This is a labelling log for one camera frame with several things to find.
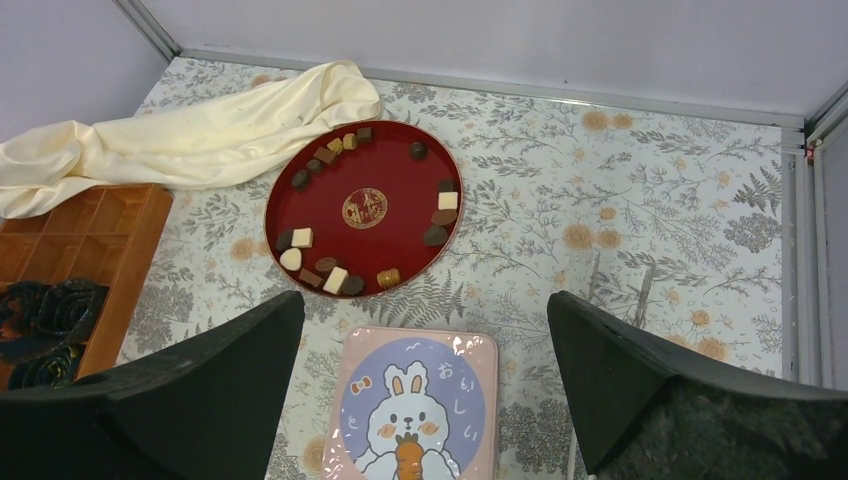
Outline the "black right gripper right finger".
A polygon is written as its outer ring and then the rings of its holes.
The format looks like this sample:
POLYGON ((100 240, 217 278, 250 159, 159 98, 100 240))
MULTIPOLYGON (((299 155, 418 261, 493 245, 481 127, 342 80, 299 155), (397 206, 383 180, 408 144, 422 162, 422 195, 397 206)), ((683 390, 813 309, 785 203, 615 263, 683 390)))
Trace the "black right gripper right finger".
POLYGON ((588 473, 599 479, 843 479, 847 395, 754 373, 568 293, 547 317, 588 473))

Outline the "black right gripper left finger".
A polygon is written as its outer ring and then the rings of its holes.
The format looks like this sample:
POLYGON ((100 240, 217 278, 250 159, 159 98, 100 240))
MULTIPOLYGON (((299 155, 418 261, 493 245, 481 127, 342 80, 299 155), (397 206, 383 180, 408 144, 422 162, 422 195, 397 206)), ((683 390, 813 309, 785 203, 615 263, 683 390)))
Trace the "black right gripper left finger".
POLYGON ((72 385, 1 397, 5 479, 261 479, 305 320, 284 292, 72 385))

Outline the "silver tin lid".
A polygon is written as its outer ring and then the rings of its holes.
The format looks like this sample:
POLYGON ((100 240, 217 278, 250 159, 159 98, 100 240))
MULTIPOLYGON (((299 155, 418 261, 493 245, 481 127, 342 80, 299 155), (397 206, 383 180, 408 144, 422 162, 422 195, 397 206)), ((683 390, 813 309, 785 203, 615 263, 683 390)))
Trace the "silver tin lid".
POLYGON ((360 327, 345 339, 325 479, 492 479, 498 347, 489 336, 360 327))

